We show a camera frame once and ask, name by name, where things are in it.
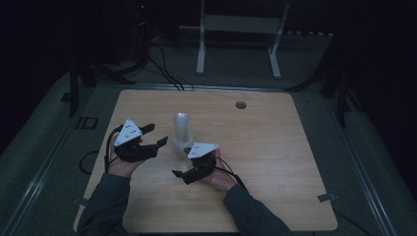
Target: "white metal stand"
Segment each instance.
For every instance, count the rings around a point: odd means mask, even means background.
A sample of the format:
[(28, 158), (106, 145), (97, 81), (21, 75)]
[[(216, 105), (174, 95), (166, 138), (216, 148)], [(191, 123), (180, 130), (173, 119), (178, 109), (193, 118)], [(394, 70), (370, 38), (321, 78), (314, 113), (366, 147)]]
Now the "white metal stand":
[(270, 67), (275, 79), (281, 78), (278, 62), (276, 60), (276, 49), (282, 36), (282, 30), (285, 26), (285, 20), (288, 15), (290, 4), (284, 7), (281, 18), (254, 18), (254, 17), (236, 17), (236, 16), (218, 16), (206, 15), (205, 0), (201, 0), (201, 17), (200, 17), (200, 48), (197, 59), (197, 74), (202, 75), (205, 72), (205, 31), (222, 30), (222, 31), (240, 31), (240, 32), (258, 32), (274, 33), (275, 40), (272, 47), (268, 49)]

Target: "grommet hole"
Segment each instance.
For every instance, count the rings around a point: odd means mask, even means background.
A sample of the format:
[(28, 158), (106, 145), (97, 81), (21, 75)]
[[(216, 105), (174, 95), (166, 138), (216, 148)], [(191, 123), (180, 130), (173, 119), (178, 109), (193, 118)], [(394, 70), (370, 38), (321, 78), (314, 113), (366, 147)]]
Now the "grommet hole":
[(245, 109), (248, 105), (246, 104), (246, 102), (244, 101), (237, 101), (236, 102), (236, 107), (238, 109)]

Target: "white bracket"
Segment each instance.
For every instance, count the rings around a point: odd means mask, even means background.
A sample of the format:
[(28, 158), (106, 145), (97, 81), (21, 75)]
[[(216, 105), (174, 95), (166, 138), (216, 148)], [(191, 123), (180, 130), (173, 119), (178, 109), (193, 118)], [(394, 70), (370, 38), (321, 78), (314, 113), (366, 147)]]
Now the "white bracket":
[(188, 154), (188, 158), (199, 158), (203, 155), (215, 150), (218, 148), (218, 144), (204, 144), (204, 143), (194, 143), (193, 147)]
[(114, 142), (114, 145), (116, 147), (119, 147), (123, 144), (126, 144), (130, 140), (140, 137), (141, 135), (142, 135), (142, 131), (139, 129), (139, 127), (135, 124), (135, 122), (133, 122), (131, 118), (128, 118), (122, 130), (120, 131), (119, 136)]

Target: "light wood surface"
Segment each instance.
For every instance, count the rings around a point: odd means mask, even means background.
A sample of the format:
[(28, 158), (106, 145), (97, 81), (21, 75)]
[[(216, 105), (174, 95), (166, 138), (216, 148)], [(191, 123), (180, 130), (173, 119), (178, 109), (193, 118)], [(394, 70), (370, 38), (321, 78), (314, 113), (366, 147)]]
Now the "light wood surface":
[[(246, 109), (238, 109), (244, 101)], [(134, 173), (124, 226), (130, 232), (234, 232), (223, 205), (225, 193), (205, 183), (186, 185), (171, 170), (173, 116), (190, 116), (195, 142), (217, 143), (221, 156), (249, 192), (280, 217), (291, 230), (337, 227), (322, 178), (292, 97), (286, 93), (124, 90), (121, 92), (91, 174), (88, 199), (104, 171), (105, 143), (110, 132), (132, 118), (138, 126), (154, 123), (144, 145), (169, 136), (158, 156)], [(75, 221), (83, 208), (80, 208)]]

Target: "sleeve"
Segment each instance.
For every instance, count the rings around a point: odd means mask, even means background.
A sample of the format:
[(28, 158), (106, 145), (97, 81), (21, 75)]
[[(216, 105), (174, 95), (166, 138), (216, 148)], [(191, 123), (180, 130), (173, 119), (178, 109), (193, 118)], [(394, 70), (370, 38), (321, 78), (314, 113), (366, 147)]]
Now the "sleeve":
[(80, 218), (77, 233), (128, 235), (123, 215), (128, 205), (131, 178), (104, 173)]
[(243, 236), (289, 235), (286, 224), (263, 203), (254, 199), (242, 186), (233, 186), (223, 200)]

